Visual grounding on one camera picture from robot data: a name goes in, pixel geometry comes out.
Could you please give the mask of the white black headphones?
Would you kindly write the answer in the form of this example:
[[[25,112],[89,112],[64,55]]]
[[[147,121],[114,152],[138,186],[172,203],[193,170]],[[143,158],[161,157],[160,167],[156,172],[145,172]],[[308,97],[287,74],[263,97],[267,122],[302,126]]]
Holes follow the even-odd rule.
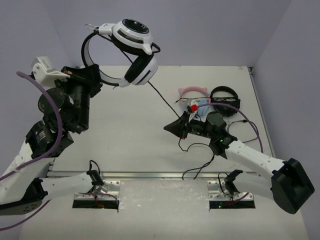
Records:
[[[95,64],[89,50],[90,41],[94,36],[100,36],[110,41],[124,55],[137,56],[121,78],[112,77],[100,71],[102,83],[121,88],[129,85],[143,86],[158,70],[156,53],[159,53],[161,48],[154,42],[150,30],[145,24],[125,18],[117,23],[104,23],[100,26],[86,24],[85,27],[91,30],[81,46],[81,58],[85,67]]]

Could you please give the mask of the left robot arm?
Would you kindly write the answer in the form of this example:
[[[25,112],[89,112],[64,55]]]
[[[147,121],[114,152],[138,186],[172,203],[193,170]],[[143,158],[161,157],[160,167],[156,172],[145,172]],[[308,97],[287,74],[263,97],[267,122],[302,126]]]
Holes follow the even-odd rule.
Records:
[[[95,194],[104,185],[97,170],[58,179],[42,175],[73,144],[72,134],[89,128],[90,99],[102,88],[99,66],[63,67],[35,63],[26,78],[41,91],[42,120],[26,134],[18,155],[0,178],[0,214],[25,215],[43,202],[68,194]]]

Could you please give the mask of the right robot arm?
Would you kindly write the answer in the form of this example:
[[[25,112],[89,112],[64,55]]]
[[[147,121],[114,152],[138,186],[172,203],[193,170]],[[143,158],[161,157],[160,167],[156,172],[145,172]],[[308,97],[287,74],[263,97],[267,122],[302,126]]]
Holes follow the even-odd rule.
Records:
[[[190,113],[185,111],[163,129],[180,139],[189,134],[208,138],[214,155],[252,170],[254,175],[235,169],[225,177],[225,188],[231,195],[253,193],[274,201],[283,211],[295,214],[315,193],[302,164],[294,158],[283,160],[259,152],[228,133],[226,126],[218,112],[210,112],[205,121],[200,121],[191,119]]]

